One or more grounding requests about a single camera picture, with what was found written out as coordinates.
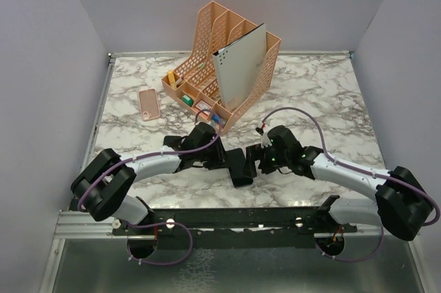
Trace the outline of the black smartphone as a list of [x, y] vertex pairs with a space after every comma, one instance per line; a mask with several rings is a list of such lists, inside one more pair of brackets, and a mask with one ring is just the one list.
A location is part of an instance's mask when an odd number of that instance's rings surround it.
[[229, 176], [235, 188], [253, 183], [253, 178], [245, 172], [246, 158], [241, 148], [227, 151]]

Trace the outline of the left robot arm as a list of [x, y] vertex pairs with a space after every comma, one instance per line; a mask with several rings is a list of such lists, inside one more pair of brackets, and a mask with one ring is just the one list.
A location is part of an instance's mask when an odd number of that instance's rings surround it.
[[140, 197], [128, 192], [137, 181], [162, 174], [175, 174], [200, 163], [212, 170], [227, 165], [220, 135], [198, 123], [187, 136], [166, 136], [157, 151], [123, 157], [112, 148], [101, 151], [78, 175], [70, 189], [78, 200], [77, 210], [96, 222], [110, 217], [128, 223], [137, 234], [152, 226], [153, 210]]

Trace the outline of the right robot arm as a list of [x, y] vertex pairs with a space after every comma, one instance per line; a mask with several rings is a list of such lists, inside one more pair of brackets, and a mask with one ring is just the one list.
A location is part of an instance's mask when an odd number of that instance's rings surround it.
[[340, 161], [322, 148], [301, 145], [283, 125], [260, 134], [260, 143], [245, 151], [245, 167], [252, 177], [286, 167], [297, 176], [335, 183], [363, 196], [358, 200], [338, 198], [330, 208], [317, 213], [316, 222], [323, 231], [331, 232], [340, 224], [363, 223], [382, 226], [395, 237], [411, 241], [435, 209], [406, 168], [376, 171]]

